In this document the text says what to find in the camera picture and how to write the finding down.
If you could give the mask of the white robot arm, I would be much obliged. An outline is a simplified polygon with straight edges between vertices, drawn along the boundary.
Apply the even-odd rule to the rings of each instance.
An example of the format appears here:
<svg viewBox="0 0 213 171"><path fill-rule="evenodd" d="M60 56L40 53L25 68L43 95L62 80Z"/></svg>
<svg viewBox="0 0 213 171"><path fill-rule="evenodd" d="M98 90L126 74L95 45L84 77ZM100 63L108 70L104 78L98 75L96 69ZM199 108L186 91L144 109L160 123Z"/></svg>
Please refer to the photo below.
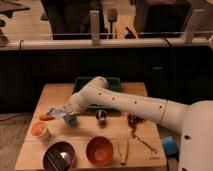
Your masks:
<svg viewBox="0 0 213 171"><path fill-rule="evenodd" d="M108 89L108 81L94 77L68 100L72 114L99 104L150 120L181 135L178 171L213 171L213 101L191 105L125 94Z"/></svg>

